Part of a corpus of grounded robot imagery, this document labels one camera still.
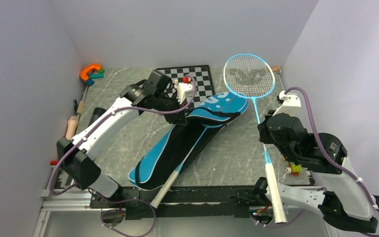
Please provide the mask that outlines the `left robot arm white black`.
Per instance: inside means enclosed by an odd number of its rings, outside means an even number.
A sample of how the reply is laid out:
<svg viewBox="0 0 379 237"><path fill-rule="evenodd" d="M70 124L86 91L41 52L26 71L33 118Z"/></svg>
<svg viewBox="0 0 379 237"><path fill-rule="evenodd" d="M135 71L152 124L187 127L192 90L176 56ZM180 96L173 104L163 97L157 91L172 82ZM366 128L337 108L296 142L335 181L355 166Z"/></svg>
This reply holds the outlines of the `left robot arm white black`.
<svg viewBox="0 0 379 237"><path fill-rule="evenodd" d="M73 186L92 189L103 197L107 206L118 206L123 200L122 186L106 175L94 159L108 141L144 112L163 115L170 124L183 124L196 86L190 74L182 81L173 81L158 70L152 70L147 79L128 85L111 107L84 131L57 142L58 162L50 176L49 191L57 194L53 190L54 176L62 169L74 179Z"/></svg>

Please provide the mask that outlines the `black shuttlecock tube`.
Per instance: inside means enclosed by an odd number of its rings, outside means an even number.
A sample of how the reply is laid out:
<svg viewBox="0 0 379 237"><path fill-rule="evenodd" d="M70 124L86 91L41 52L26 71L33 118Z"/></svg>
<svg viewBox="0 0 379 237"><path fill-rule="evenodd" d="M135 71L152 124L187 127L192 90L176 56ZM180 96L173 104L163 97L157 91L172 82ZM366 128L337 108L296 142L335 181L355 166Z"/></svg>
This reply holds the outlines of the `black shuttlecock tube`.
<svg viewBox="0 0 379 237"><path fill-rule="evenodd" d="M101 107L95 107L89 119L88 126L91 126L98 118L100 118L107 110Z"/></svg>

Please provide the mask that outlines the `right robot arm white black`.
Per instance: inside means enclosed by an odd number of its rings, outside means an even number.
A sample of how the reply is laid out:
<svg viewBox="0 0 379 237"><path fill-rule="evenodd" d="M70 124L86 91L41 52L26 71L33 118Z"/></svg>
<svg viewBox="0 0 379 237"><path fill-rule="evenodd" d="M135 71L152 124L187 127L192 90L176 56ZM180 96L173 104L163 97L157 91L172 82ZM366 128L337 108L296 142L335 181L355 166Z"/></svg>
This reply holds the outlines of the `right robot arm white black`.
<svg viewBox="0 0 379 237"><path fill-rule="evenodd" d="M351 167L341 140L330 133L309 133L298 117L269 110L258 126L259 141L274 145L286 161L319 175L331 191L322 193L317 211L339 230L374 235L379 196L373 196Z"/></svg>

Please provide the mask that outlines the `blue racket cover bag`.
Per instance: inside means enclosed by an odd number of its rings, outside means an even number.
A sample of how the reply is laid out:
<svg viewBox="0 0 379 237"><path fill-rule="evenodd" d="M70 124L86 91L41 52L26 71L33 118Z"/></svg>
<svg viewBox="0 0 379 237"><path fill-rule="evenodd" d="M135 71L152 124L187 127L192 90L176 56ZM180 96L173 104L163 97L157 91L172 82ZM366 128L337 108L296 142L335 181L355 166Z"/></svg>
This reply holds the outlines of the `blue racket cover bag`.
<svg viewBox="0 0 379 237"><path fill-rule="evenodd" d="M129 182L142 190L165 184L174 171L185 170L216 134L241 116L247 99L230 92L208 97L186 115L186 125L173 125L128 173Z"/></svg>

